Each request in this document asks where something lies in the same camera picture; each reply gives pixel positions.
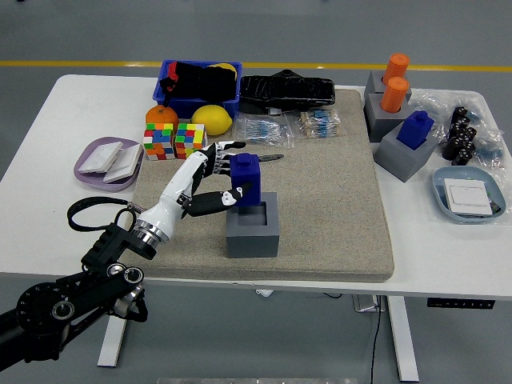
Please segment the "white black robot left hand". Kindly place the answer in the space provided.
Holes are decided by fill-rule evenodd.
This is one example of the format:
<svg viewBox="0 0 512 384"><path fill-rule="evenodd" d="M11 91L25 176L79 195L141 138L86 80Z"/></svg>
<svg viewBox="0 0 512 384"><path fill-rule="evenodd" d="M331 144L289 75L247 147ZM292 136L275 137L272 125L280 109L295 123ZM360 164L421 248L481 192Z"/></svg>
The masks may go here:
<svg viewBox="0 0 512 384"><path fill-rule="evenodd" d="M132 233L156 246L174 235L176 222L190 215L204 216L223 212L234 206L250 190L252 184L226 191L196 194L199 184L212 174L231 175L229 149L241 149L244 142L214 142L193 152L181 165L162 192L158 204L140 214Z"/></svg>

